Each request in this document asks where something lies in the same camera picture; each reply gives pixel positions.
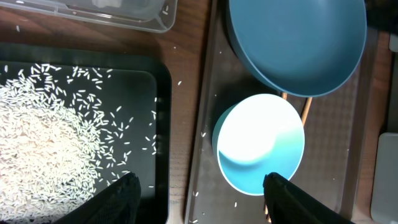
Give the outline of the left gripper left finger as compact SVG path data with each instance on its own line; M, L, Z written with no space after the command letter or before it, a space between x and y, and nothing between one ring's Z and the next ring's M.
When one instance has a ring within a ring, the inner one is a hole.
M141 200L141 185L128 173L55 224L135 224Z

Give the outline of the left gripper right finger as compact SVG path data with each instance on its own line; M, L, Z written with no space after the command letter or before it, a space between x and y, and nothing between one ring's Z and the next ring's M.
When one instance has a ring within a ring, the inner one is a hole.
M353 224L276 172L264 177L264 214L271 224Z

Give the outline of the light blue bowl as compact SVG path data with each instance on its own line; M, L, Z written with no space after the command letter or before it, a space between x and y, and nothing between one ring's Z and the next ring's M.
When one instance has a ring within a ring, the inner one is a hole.
M267 174L291 179L301 163L305 133L296 109L272 94L252 95L218 119L211 145L224 179L245 195L262 196Z

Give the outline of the white rice pile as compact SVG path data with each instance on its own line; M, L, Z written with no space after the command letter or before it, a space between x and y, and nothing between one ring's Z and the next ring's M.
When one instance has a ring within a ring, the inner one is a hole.
M98 195L104 165L125 165L94 93L67 92L61 66L1 63L1 222L53 223Z

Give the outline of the wooden chopstick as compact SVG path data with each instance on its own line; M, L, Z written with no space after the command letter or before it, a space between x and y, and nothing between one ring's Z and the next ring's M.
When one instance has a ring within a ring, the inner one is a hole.
M309 97L309 98L307 98L305 100L305 105L304 105L303 110L302 110L301 115L300 115L303 126L306 123L308 112L310 110L311 104L312 104L312 97ZM269 211L268 211L267 205L264 206L264 214L266 215L266 221L268 223L272 223L271 222L271 216L269 215Z

